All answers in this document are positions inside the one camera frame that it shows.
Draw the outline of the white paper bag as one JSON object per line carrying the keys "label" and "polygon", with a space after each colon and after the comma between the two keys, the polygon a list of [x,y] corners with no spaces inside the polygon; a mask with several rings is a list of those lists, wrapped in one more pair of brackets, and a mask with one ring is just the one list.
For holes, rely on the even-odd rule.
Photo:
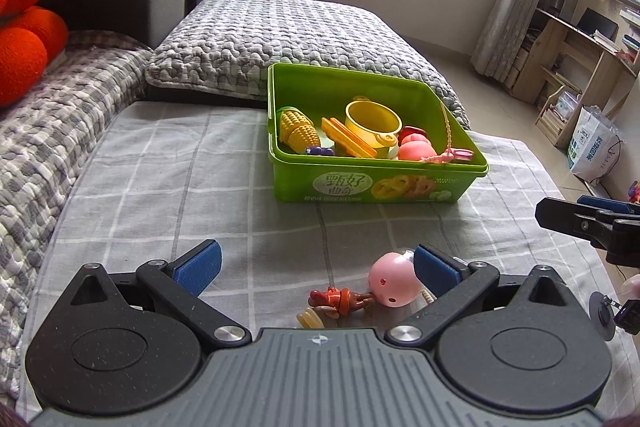
{"label": "white paper bag", "polygon": [[598,183],[620,159],[623,140],[620,130],[598,106],[582,106],[567,147],[570,172],[588,183]]}

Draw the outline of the yellow toy corn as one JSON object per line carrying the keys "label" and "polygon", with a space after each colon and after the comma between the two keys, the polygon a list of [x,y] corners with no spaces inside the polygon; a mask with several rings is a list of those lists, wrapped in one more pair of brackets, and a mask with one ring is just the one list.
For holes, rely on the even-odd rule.
{"label": "yellow toy corn", "polygon": [[321,144],[314,122],[294,106],[277,111],[277,124],[279,142],[296,154],[305,154],[308,147]]}

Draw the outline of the purple toy grapes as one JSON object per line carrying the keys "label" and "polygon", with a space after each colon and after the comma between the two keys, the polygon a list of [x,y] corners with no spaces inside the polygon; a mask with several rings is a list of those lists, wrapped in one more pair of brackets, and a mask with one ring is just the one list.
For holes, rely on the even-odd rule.
{"label": "purple toy grapes", "polygon": [[333,148],[331,147],[324,147],[324,146],[310,146],[306,148],[306,154],[307,155],[314,155],[314,156],[334,156],[335,152],[333,150]]}

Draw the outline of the grey checked cloth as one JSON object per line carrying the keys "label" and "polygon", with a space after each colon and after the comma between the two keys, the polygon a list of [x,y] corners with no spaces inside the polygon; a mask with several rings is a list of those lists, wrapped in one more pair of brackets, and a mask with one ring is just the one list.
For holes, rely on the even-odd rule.
{"label": "grey checked cloth", "polygon": [[[23,334],[26,349],[55,300],[86,262],[108,272],[132,272],[143,262],[172,260],[204,239],[217,239],[222,270],[204,291],[213,305],[256,335],[262,327],[295,327],[311,289],[329,284],[366,291],[370,266],[389,251],[419,243],[465,261],[488,261],[503,273],[527,274],[551,265],[587,308],[593,291],[617,297],[600,253],[589,243],[538,227],[535,205],[562,198],[537,157],[520,141],[471,132],[489,172],[457,202],[435,196],[363,204],[279,202],[273,194],[267,113],[259,109],[139,102],[111,124],[76,182],[56,225],[32,298]],[[282,392],[302,405],[303,426],[446,425],[426,390],[418,365],[401,355],[366,369],[377,357],[347,331],[344,349],[330,348],[326,376],[321,350],[265,344],[272,359],[257,369],[262,383],[233,384],[229,363],[221,384],[204,391],[214,421],[239,426],[277,414],[291,425]]]}

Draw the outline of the green plastic storage box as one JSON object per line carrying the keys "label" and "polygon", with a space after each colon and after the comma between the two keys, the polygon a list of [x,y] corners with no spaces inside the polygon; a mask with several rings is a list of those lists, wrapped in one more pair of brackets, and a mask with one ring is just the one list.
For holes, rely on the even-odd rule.
{"label": "green plastic storage box", "polygon": [[[451,150],[448,164],[394,158],[386,146],[379,158],[348,156],[324,132],[333,155],[295,152],[283,143],[280,119],[298,109],[315,126],[344,119],[357,100],[393,110],[413,133],[425,132],[438,153]],[[308,65],[276,64],[268,70],[269,155],[274,195],[282,202],[455,202],[488,162],[470,136],[427,84],[402,78]]]}

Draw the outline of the grey plaid sofa cover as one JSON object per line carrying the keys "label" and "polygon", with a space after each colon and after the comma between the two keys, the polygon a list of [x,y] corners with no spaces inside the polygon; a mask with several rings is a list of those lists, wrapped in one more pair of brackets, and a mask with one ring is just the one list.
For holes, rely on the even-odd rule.
{"label": "grey plaid sofa cover", "polygon": [[111,31],[70,35],[64,60],[1,113],[1,399],[20,391],[22,336],[44,251],[113,118],[142,97],[152,50]]}

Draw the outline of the wooden shelf unit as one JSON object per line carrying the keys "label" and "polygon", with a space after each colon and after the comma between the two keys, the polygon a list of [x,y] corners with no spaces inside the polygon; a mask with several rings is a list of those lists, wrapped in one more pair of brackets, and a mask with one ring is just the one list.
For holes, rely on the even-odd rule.
{"label": "wooden shelf unit", "polygon": [[540,0],[504,82],[539,109],[535,126],[561,150],[583,107],[614,116],[637,79],[639,60],[616,46],[623,31],[599,1]]}

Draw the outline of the pink red-capped toy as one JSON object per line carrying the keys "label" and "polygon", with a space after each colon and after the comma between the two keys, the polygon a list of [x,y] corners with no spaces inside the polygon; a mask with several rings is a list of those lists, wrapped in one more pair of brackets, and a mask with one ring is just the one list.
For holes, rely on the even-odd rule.
{"label": "pink red-capped toy", "polygon": [[423,129],[418,127],[413,127],[413,126],[402,127],[398,133],[398,143],[402,145],[405,142],[412,141],[412,140],[427,141],[428,140],[427,134]]}

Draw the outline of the pink clear capsule ball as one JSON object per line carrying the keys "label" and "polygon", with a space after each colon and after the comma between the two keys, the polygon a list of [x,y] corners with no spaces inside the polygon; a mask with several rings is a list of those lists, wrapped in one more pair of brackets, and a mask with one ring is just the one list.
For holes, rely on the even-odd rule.
{"label": "pink clear capsule ball", "polygon": [[376,260],[368,275],[370,293],[382,306],[400,308],[413,303],[423,289],[413,265],[414,251],[390,251]]}

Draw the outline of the red orange toy figure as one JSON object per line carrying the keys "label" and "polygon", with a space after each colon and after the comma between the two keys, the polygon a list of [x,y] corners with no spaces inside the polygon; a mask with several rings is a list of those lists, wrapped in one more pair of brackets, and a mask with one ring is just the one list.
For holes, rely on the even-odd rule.
{"label": "red orange toy figure", "polygon": [[360,294],[349,288],[329,286],[325,291],[314,289],[310,292],[308,305],[314,311],[321,312],[330,319],[349,317],[350,314],[370,308],[375,304],[375,298],[370,293]]}

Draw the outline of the yellow toy pot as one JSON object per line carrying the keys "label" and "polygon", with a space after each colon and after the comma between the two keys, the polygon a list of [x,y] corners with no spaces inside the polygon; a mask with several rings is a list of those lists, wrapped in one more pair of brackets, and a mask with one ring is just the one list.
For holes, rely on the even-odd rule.
{"label": "yellow toy pot", "polygon": [[402,121],[393,109],[383,104],[368,98],[354,98],[345,107],[345,126],[370,147],[394,147]]}

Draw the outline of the orange pumpkin cushion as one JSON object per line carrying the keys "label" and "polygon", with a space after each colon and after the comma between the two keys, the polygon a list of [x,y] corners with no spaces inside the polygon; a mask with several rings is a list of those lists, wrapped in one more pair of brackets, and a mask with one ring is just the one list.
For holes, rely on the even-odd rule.
{"label": "orange pumpkin cushion", "polygon": [[2,107],[23,98],[66,46],[66,23],[39,1],[1,0]]}

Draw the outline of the grey quilted sofa cushion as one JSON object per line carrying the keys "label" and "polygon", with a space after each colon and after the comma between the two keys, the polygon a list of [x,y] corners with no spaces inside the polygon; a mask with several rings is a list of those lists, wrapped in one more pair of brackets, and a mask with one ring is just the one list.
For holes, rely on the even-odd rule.
{"label": "grey quilted sofa cushion", "polygon": [[144,78],[157,90],[263,102],[276,63],[421,81],[463,128],[470,125],[434,65],[374,13],[335,2],[203,0],[153,51]]}

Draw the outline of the pink octopus toy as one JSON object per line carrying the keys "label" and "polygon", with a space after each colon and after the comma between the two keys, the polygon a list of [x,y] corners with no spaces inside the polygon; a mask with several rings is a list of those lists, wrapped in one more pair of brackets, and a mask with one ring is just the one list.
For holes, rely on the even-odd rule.
{"label": "pink octopus toy", "polygon": [[448,147],[445,152],[436,153],[428,141],[408,141],[402,143],[398,150],[398,159],[406,161],[428,162],[429,164],[450,164],[453,161],[471,161],[472,150]]}

